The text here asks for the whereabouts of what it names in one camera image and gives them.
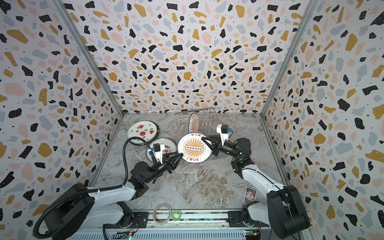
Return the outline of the green rim plate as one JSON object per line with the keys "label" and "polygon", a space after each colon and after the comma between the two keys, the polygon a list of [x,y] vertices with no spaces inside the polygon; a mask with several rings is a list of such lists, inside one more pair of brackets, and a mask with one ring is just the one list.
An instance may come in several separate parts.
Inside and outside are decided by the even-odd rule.
{"label": "green rim plate", "polygon": [[[177,152],[176,143],[171,139],[168,139],[168,138],[156,139],[150,144],[150,148],[152,148],[154,144],[164,144],[165,145],[165,150],[163,150],[163,154],[171,153],[171,152]],[[150,149],[147,149],[146,157],[148,160],[152,161],[149,151],[150,151]]]}

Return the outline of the orange sunburst plate front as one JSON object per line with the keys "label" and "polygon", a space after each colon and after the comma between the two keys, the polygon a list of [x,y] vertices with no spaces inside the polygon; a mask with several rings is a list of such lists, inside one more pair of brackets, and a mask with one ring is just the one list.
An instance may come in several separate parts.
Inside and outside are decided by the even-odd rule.
{"label": "orange sunburst plate front", "polygon": [[202,138],[207,137],[207,135],[199,132],[187,133],[180,137],[177,143],[177,151],[183,154],[182,159],[186,163],[200,164],[210,158],[212,150],[209,145],[212,143],[208,140],[205,142],[202,140]]}

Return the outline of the orange sunburst plate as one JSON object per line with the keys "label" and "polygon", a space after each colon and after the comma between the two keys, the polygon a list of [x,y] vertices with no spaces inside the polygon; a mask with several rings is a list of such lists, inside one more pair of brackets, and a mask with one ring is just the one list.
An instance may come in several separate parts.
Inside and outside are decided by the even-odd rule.
{"label": "orange sunburst plate", "polygon": [[197,113],[192,113],[189,119],[188,130],[189,132],[197,132],[199,128],[199,118]]}
{"label": "orange sunburst plate", "polygon": [[212,150],[209,145],[212,143],[208,140],[205,142],[202,140],[202,138],[207,137],[207,135],[199,132],[187,133],[180,137],[177,143],[177,151],[183,154],[182,159],[186,163],[200,164],[210,158]]}

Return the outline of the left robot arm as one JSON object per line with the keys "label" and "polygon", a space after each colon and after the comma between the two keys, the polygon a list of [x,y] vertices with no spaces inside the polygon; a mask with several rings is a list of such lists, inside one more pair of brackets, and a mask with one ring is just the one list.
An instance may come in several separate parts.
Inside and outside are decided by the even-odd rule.
{"label": "left robot arm", "polygon": [[95,226],[127,228],[134,221],[134,213],[127,202],[140,198],[164,172],[176,169],[183,154],[163,155],[163,162],[149,166],[139,162],[125,184],[105,188],[87,188],[83,184],[70,187],[47,207],[33,228],[37,239],[66,240],[78,230]]}

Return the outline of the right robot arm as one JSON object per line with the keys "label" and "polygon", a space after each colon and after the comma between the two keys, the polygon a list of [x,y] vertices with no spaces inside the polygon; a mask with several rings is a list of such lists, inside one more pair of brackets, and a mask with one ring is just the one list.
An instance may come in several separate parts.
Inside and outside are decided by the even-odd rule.
{"label": "right robot arm", "polygon": [[220,137],[203,137],[202,141],[214,155],[224,153],[233,158],[231,166],[235,174],[251,183],[266,204],[254,201],[243,205],[238,218],[245,225],[263,223],[285,239],[308,229],[311,225],[307,211],[296,187],[285,186],[263,173],[252,161],[251,142],[246,138],[235,142],[222,141]]}

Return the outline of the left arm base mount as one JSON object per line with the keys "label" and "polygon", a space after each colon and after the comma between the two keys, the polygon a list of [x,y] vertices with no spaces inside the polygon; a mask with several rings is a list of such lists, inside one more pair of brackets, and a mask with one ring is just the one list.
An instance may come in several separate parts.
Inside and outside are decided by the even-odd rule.
{"label": "left arm base mount", "polygon": [[135,230],[144,229],[149,219],[148,212],[133,212],[132,214],[124,214],[116,224],[106,224],[106,229],[118,230]]}

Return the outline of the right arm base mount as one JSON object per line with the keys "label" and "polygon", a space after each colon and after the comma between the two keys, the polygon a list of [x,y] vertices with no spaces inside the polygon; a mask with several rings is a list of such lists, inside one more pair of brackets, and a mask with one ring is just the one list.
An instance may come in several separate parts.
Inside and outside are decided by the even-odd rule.
{"label": "right arm base mount", "polygon": [[228,218],[226,220],[231,228],[235,227],[268,227],[269,225],[260,221],[252,220],[251,217],[245,211],[228,211]]}

